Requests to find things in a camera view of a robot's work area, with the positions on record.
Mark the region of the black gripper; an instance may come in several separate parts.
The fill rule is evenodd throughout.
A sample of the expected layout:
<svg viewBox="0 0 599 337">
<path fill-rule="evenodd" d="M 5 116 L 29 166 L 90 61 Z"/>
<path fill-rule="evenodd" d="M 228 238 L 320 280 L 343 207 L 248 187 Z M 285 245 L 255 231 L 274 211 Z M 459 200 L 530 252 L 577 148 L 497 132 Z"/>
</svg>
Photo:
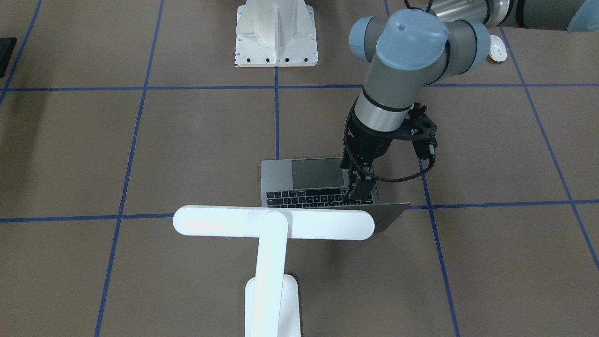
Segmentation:
<svg viewBox="0 0 599 337">
<path fill-rule="evenodd" d="M 393 132 L 380 132 L 364 125 L 355 114 L 346 119 L 343 134 L 343 156 L 340 168 L 348 171 L 347 201 L 372 199 L 376 179 L 359 172 L 359 167 L 372 173 L 374 160 L 384 155 L 391 142 Z"/>
</svg>

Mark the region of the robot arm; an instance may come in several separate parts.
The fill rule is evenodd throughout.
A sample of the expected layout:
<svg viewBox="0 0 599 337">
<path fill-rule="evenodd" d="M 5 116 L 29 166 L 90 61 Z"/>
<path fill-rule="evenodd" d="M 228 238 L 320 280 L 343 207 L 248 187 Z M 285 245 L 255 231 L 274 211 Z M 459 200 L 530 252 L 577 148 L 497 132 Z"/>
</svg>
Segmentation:
<svg viewBox="0 0 599 337">
<path fill-rule="evenodd" d="M 347 115 L 341 168 L 348 171 L 344 201 L 366 201 L 377 181 L 404 182 L 425 175 L 436 162 L 436 124 L 416 101 L 424 86 L 467 73 L 491 50 L 489 28 L 593 32 L 596 0 L 431 0 L 388 17 L 363 17 L 351 28 L 354 56 L 370 64 L 361 93 Z M 385 178 L 372 171 L 392 141 L 411 141 L 419 173 Z"/>
</svg>

